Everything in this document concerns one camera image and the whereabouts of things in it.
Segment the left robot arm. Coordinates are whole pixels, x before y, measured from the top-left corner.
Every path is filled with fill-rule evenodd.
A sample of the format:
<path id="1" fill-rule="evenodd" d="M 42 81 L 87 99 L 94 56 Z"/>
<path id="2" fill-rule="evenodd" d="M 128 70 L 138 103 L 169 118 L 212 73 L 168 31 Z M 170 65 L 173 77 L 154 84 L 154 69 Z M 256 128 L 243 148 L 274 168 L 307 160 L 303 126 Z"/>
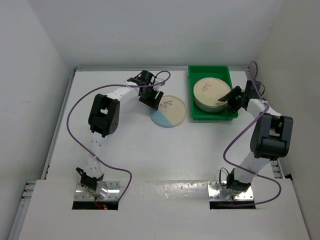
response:
<path id="1" fill-rule="evenodd" d="M 107 195 L 107 184 L 103 180 L 102 167 L 109 169 L 112 166 L 103 162 L 103 144 L 119 126 L 120 107 L 134 98 L 153 110 L 159 108 L 164 93 L 160 91 L 167 78 L 162 79 L 158 74 L 142 70 L 136 76 L 129 78 L 123 84 L 114 84 L 115 90 L 107 94 L 98 93 L 88 116 L 88 125 L 91 133 L 91 146 L 79 145 L 88 153 L 89 158 L 85 168 L 76 168 L 80 175 L 80 183 L 87 192 L 96 199 Z"/>

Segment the pink cream plate front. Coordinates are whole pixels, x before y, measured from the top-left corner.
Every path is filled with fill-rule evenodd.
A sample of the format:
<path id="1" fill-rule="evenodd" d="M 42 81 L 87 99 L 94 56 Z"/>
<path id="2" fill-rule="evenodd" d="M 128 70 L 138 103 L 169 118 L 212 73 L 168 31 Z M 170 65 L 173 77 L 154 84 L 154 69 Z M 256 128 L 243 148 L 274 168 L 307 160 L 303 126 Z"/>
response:
<path id="1" fill-rule="evenodd" d="M 205 112 L 205 113 L 209 113 L 209 114 L 219 114 L 220 112 L 225 110 L 224 106 L 220 106 L 220 107 L 202 107 L 202 106 L 197 106 L 198 109 L 200 109 L 201 111 Z"/>

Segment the green cream plate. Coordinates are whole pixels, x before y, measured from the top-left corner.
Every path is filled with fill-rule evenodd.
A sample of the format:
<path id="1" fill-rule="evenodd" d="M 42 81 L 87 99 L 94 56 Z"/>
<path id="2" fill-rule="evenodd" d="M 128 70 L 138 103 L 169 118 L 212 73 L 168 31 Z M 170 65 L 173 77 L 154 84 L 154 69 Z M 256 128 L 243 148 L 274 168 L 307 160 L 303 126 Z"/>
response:
<path id="1" fill-rule="evenodd" d="M 218 108 L 226 101 L 219 101 L 231 91 L 231 87 L 221 79 L 206 77 L 197 81 L 193 87 L 193 96 L 197 103 L 204 107 Z"/>

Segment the pink cream plate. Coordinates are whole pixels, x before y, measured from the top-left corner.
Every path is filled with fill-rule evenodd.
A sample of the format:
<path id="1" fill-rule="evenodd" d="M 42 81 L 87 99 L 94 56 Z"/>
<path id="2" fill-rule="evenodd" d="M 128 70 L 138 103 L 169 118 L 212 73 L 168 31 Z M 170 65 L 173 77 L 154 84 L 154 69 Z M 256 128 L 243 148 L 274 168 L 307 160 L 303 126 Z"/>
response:
<path id="1" fill-rule="evenodd" d="M 194 101 L 194 104 L 196 105 L 196 106 L 202 106 L 203 108 L 214 108 L 214 107 L 225 107 L 226 105 L 222 105 L 222 106 L 208 106 L 208 105 L 205 105 L 205 104 L 203 104 L 203 103 L 201 103 L 201 102 L 199 102 L 199 101 Z"/>
<path id="2" fill-rule="evenodd" d="M 200 109 L 201 111 L 205 112 L 205 113 L 209 113 L 209 114 L 219 114 L 220 112 L 225 110 L 224 106 L 220 106 L 220 107 L 202 107 L 202 106 L 197 106 L 198 109 Z"/>

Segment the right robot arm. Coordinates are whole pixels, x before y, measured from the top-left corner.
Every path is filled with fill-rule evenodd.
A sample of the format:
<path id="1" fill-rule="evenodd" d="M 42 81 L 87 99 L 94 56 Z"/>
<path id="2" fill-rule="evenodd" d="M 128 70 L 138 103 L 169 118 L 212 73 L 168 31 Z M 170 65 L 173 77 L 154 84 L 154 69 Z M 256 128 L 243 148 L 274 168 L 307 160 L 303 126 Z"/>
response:
<path id="1" fill-rule="evenodd" d="M 285 157 L 290 149 L 294 119 L 276 112 L 265 100 L 254 81 L 247 81 L 245 89 L 236 86 L 219 98 L 227 104 L 227 109 L 237 112 L 244 109 L 254 120 L 227 146 L 228 149 L 244 133 L 253 128 L 249 143 L 249 154 L 241 164 L 233 164 L 226 178 L 225 188 L 233 193 L 246 192 L 254 177 L 271 161 Z"/>

